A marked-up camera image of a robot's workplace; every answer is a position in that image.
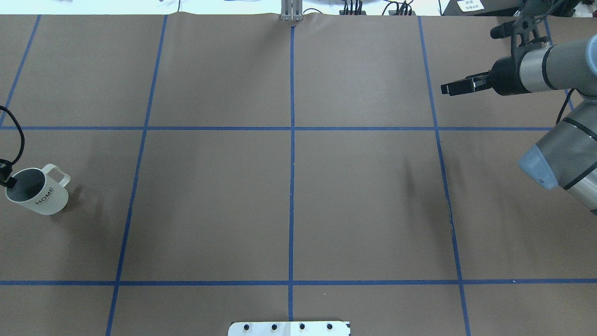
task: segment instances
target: white bracket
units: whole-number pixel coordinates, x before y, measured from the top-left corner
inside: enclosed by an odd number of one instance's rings
[[[282,0],[282,21],[303,21],[303,0]]]
[[[350,322],[236,322],[228,336],[350,336]]]

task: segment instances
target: blue joint cap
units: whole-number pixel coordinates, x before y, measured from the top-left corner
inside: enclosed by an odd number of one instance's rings
[[[584,54],[587,64],[595,76],[597,76],[597,35],[591,37],[587,43],[587,50]]]
[[[551,190],[558,186],[553,170],[537,145],[533,145],[518,160],[518,166],[543,188]]]

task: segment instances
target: printed text on mug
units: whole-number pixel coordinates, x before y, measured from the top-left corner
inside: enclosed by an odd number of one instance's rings
[[[41,203],[47,201],[48,198],[50,196],[52,196],[53,192],[54,192],[54,189],[50,187],[50,189],[48,190],[48,193],[46,195],[44,195],[39,201],[35,202],[35,204],[41,204]]]

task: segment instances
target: white mug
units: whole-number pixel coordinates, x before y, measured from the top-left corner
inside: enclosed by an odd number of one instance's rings
[[[60,182],[48,176],[54,169],[64,176]],[[69,193],[64,187],[70,182],[70,176],[51,163],[42,169],[23,169],[13,177],[17,183],[13,188],[5,189],[6,198],[37,213],[53,215],[62,210],[69,200]]]

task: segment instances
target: sticker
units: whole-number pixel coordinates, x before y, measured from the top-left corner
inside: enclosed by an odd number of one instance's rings
[[[460,6],[460,9],[463,12],[480,11],[485,9],[481,3],[481,0],[460,0],[458,1],[458,6]]]

